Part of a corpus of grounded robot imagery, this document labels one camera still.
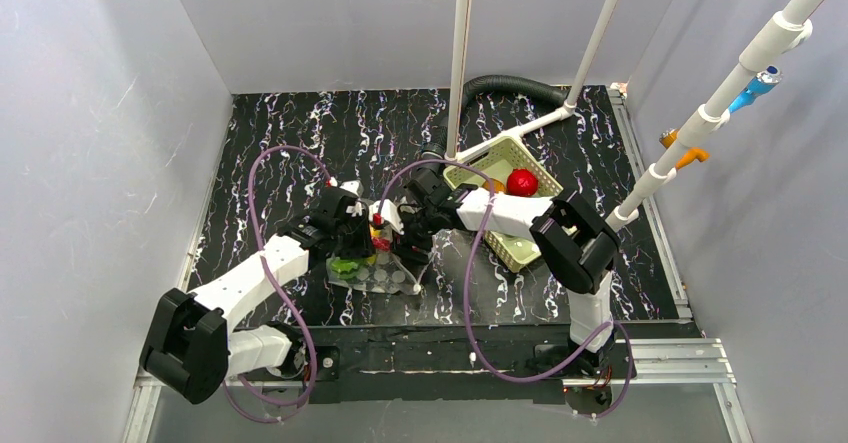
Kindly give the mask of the clear zip top bag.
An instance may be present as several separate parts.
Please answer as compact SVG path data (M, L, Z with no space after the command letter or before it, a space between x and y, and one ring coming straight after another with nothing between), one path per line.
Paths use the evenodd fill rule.
M339 258L333 253L326 262L327 276L330 283L349 289L381 294L418 295L422 291L423 277L429 268L432 257L425 265L404 264L394 254L394 236L390 228L380 229L384 239L391 241L390 252L377 251L371 238L371 256L368 258L341 258L358 259L361 261L359 272L350 279L340 279L334 275L329 262Z

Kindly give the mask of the brown fake potato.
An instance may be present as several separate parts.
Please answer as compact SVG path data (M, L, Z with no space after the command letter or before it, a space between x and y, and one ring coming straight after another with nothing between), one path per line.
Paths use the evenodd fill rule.
M506 192L505 185L497 179L493 179L491 181L484 181L482 186L487 191L491 190L491 191L494 191L495 193L505 193Z

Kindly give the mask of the red fake apple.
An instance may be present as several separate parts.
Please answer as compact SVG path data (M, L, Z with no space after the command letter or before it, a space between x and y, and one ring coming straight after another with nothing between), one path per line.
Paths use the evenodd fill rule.
M539 180L528 169L515 169L509 174L505 187L511 196L532 197L539 189Z

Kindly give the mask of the red fake chili pepper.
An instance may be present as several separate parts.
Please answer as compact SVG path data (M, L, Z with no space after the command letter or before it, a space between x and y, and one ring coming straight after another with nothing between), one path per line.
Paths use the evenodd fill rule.
M379 237L373 237L372 238L372 244L377 251L380 251L380 252L390 252L391 251L391 241L390 240L387 240L387 239L384 239L384 238L379 238Z

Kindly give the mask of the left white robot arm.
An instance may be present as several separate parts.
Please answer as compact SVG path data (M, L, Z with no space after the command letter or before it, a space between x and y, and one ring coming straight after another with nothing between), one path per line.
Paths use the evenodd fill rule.
M280 367L295 342L278 326L236 330L275 292L345 250L372 250L369 210L358 181L319 193L316 204L272 236L264 248L216 280L157 302L139 364L188 402L207 400L228 378Z

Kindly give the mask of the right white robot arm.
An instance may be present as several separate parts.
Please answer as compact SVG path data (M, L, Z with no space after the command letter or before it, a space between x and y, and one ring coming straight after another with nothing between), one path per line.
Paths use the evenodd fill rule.
M462 230L481 239L496 232L530 241L568 297L569 355L543 372L595 374L607 366L615 345L611 285L620 240L615 231L574 189L553 197L519 197L475 185L451 187L442 178L447 161L420 160L391 179L407 181L418 204L403 217L403 238L428 238L442 230Z

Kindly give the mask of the light green plastic basket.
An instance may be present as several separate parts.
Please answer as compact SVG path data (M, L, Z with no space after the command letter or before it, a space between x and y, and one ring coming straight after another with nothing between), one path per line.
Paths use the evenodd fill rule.
M460 227L485 232L484 240L513 273L541 256L529 229L563 187L517 137L499 136L460 154L462 165L443 176L455 189L469 185L461 199Z

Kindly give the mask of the white pvc pipe right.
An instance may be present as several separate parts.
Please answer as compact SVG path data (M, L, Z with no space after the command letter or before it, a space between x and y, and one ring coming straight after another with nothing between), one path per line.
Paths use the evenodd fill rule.
M677 137L660 158L637 179L633 190L607 216L606 223L618 231L637 219L639 206L663 185L672 181L676 165L689 150L699 146L715 129L730 119L729 105L752 78L778 56L797 47L811 34L810 17L825 0L789 0L775 12L740 53L738 63L677 132Z

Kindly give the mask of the white pvc pipe frame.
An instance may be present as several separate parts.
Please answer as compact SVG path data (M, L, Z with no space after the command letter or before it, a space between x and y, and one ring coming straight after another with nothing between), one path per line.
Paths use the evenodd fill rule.
M487 32L479 39L487 59L483 68L473 67L474 78L466 80L473 0L456 0L448 114L432 138L448 160L460 161L460 154L466 151L459 146L464 109L481 93L518 93L555 107L482 143L499 136L521 140L528 133L572 117L620 0L485 2L491 6L484 13Z

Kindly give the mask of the aluminium frame rail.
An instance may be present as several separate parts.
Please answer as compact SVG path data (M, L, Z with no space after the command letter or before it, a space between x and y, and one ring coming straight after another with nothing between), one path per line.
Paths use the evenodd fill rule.
M127 442L748 442L718 340L637 339L636 375L609 387L603 414L582 382L513 385L480 370L350 372L319 386L293 419L240 387L200 405L151 380Z

